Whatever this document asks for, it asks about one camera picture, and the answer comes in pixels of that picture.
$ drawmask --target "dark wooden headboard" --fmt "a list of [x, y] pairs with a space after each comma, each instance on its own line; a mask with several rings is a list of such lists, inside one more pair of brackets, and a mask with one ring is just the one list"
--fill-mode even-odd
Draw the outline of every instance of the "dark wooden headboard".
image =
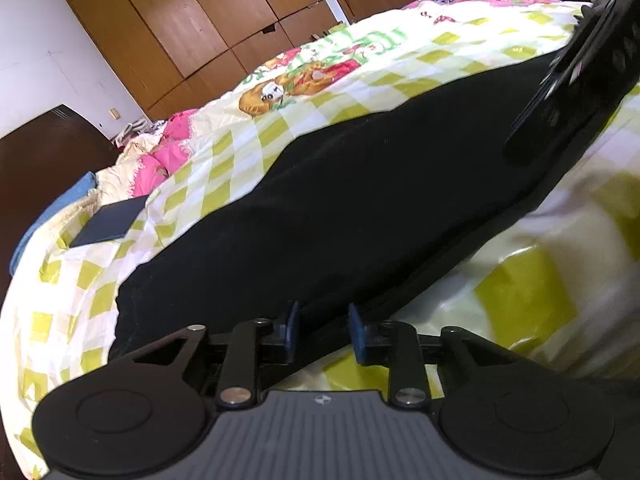
[[22, 234], [87, 171], [112, 166], [117, 156], [99, 130], [64, 105], [0, 139], [0, 304]]

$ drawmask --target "black cloth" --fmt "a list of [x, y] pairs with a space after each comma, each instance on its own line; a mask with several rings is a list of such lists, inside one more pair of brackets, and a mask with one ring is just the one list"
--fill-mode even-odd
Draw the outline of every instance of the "black cloth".
[[299, 300], [302, 342], [314, 346], [299, 367], [348, 341], [349, 303], [388, 317], [535, 208], [580, 156], [585, 142], [551, 171], [550, 156], [517, 167], [502, 154], [553, 56], [294, 140], [251, 193], [120, 286], [110, 357], [192, 323], [229, 332]]

